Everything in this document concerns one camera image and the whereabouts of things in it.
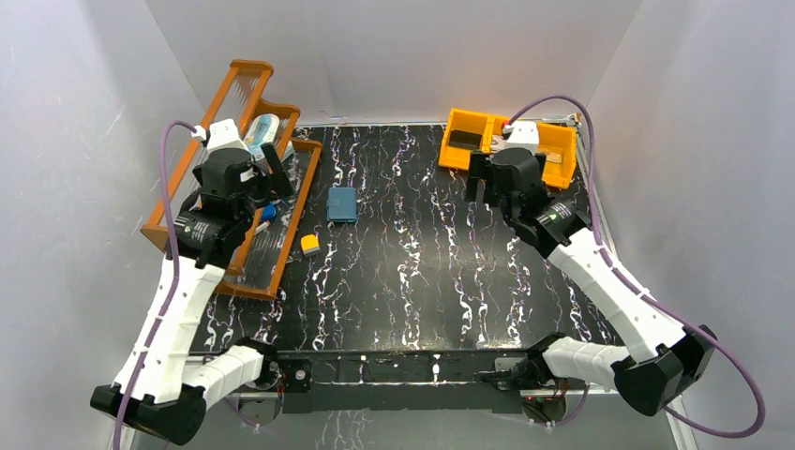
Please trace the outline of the yellow three-compartment bin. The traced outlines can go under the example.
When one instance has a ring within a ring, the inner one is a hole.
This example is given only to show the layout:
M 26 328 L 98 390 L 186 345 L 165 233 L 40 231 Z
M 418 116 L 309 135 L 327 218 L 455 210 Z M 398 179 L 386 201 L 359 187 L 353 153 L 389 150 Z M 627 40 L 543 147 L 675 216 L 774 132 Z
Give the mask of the yellow three-compartment bin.
M 497 153 L 520 147 L 546 157 L 542 180 L 551 188 L 567 189 L 577 167 L 579 115 L 518 119 L 453 108 L 443 134 L 439 165 L 466 171 L 471 153 Z

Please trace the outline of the blue card holder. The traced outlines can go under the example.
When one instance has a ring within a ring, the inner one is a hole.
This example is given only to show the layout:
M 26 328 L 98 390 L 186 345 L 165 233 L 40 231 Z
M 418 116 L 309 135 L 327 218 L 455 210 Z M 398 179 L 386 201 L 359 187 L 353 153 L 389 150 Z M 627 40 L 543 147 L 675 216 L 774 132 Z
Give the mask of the blue card holder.
M 353 187 L 330 187 L 326 202 L 329 222 L 355 223 L 358 220 L 357 191 Z

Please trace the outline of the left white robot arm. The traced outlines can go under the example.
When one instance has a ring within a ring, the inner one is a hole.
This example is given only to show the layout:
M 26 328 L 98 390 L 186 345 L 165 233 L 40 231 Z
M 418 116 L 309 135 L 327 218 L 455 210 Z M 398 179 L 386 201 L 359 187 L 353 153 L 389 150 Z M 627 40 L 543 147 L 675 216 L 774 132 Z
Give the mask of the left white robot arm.
M 264 160 L 256 159 L 232 119 L 190 132 L 207 153 L 193 171 L 199 185 L 178 211 L 165 208 L 166 248 L 142 330 L 113 381 L 90 399 L 114 421 L 113 448 L 124 428 L 188 443 L 231 393 L 246 385 L 273 390 L 285 378 L 277 351 L 250 337 L 199 366 L 188 362 L 203 311 L 258 210 L 293 194 L 274 147 L 265 145 Z

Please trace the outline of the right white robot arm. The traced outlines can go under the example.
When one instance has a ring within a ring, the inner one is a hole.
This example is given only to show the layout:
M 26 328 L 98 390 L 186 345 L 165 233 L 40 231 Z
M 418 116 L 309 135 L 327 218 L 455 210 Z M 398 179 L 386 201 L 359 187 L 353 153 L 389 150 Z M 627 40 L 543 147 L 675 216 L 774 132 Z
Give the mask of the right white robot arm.
M 509 369 L 483 372 L 503 390 L 560 379 L 615 389 L 638 413 L 653 416 L 701 378 L 714 346 L 705 325 L 690 330 L 645 302 L 646 293 L 620 274 L 621 265 L 595 241 L 591 218 L 572 199 L 553 196 L 542 180 L 546 158 L 513 146 L 470 156 L 466 199 L 497 207 L 516 237 L 568 276 L 605 316 L 622 345 L 544 337 Z

